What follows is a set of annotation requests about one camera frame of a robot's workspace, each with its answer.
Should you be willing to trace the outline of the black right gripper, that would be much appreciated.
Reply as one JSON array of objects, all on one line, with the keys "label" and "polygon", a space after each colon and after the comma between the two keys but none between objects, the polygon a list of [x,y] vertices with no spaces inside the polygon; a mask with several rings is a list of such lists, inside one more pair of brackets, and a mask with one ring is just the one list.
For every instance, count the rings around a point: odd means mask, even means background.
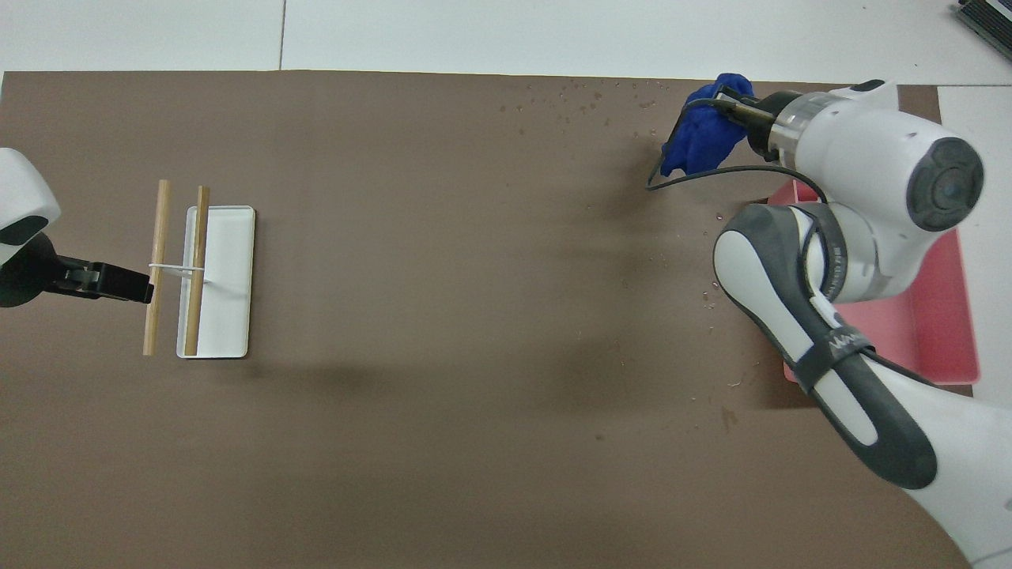
[{"label": "black right gripper", "polygon": [[761,98],[745,95],[742,102],[747,107],[758,109],[763,115],[769,118],[747,119],[745,129],[747,130],[747,140],[750,148],[763,160],[778,160],[780,152],[772,150],[770,147],[770,137],[774,123],[784,111],[784,108],[794,101],[794,91],[781,90]]}]

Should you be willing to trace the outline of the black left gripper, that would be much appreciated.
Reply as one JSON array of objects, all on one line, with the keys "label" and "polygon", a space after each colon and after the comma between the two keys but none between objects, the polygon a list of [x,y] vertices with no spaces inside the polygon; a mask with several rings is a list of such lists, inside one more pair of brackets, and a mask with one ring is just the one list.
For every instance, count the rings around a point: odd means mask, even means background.
[{"label": "black left gripper", "polygon": [[[72,277],[77,271],[87,273],[85,281]],[[149,305],[154,284],[147,273],[58,255],[51,239],[40,233],[0,267],[0,307],[25,305],[41,292]]]}]

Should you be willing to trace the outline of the blue towel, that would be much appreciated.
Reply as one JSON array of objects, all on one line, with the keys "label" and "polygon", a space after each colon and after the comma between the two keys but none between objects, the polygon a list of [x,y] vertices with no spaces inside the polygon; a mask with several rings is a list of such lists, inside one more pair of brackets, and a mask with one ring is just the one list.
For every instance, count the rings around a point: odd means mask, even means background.
[{"label": "blue towel", "polygon": [[694,175],[715,169],[747,136],[744,126],[724,118],[709,105],[699,105],[681,115],[674,137],[662,147],[661,176],[676,170]]}]

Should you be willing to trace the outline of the spilled water droplets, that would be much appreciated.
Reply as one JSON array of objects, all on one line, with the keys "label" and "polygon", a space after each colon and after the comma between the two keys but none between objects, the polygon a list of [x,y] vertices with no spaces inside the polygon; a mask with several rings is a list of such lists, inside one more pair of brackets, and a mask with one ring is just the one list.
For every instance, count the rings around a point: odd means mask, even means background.
[{"label": "spilled water droplets", "polygon": [[737,319],[711,251],[738,195],[724,177],[648,191],[662,141],[697,83],[575,78],[516,108],[532,180],[511,253],[518,263],[515,354],[538,369],[532,408],[619,435],[701,435],[736,392]]}]

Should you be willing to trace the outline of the light wooden rod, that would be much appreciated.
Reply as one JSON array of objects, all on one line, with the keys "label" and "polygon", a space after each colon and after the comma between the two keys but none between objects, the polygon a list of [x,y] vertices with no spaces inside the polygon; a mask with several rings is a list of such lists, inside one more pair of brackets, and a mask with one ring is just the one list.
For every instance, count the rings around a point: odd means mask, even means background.
[{"label": "light wooden rod", "polygon": [[161,314],[162,265],[165,262],[166,241],[168,238],[168,209],[171,201],[172,184],[170,180],[162,179],[158,183],[157,202],[155,209],[154,235],[149,256],[149,283],[153,287],[151,300],[145,313],[144,337],[142,338],[142,355],[154,356],[157,347],[157,332]]}]

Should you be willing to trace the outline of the white rectangular tray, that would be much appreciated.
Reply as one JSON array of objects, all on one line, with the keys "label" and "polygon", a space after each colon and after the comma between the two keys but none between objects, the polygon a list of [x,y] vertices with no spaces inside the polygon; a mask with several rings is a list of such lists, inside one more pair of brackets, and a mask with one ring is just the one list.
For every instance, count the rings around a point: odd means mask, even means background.
[{"label": "white rectangular tray", "polygon": [[180,359],[243,359],[248,354],[256,211],[212,205],[207,215],[205,284],[198,347],[185,352],[191,278],[182,277],[176,354]]}]

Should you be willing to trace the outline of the dark ribbed device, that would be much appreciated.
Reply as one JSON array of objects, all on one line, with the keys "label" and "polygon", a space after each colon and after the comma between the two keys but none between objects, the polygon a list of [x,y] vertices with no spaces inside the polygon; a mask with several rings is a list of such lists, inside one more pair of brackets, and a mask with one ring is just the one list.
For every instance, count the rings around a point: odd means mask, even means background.
[{"label": "dark ribbed device", "polygon": [[1012,44],[1012,0],[957,0],[954,10],[975,32]]}]

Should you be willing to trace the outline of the pink plastic bin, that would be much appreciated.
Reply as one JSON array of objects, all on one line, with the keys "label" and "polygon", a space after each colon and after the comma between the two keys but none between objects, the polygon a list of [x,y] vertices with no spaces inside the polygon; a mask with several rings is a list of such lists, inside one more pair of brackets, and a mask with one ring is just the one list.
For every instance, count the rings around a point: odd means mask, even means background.
[{"label": "pink plastic bin", "polygon": [[871,339],[878,354],[933,384],[979,382],[958,230],[935,242],[906,292],[883,300],[838,303],[837,310]]}]

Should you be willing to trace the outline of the brown table mat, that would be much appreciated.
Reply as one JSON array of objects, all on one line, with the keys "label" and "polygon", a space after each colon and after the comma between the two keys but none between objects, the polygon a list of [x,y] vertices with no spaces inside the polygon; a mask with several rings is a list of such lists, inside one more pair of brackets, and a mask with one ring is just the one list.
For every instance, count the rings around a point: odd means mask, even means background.
[{"label": "brown table mat", "polygon": [[168,262],[199,185],[256,234],[243,359],[177,357],[172,275],[151,357],[134,303],[0,309],[0,569],[969,569],[730,302],[718,428],[532,408],[515,111],[568,79],[7,75],[57,252],[141,269],[162,178]]}]

